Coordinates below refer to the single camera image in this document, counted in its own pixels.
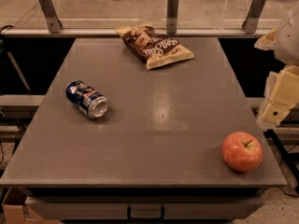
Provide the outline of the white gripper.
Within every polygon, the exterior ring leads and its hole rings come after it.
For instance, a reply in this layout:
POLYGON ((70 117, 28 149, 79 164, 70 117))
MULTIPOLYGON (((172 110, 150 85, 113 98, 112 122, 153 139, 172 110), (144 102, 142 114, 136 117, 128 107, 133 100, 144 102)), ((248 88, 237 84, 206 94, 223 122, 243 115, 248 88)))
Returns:
POLYGON ((255 42, 254 48, 274 50, 277 60, 288 63, 278 73, 269 73, 257 115, 259 127, 274 128, 299 104, 299 2, 278 27, 255 42))

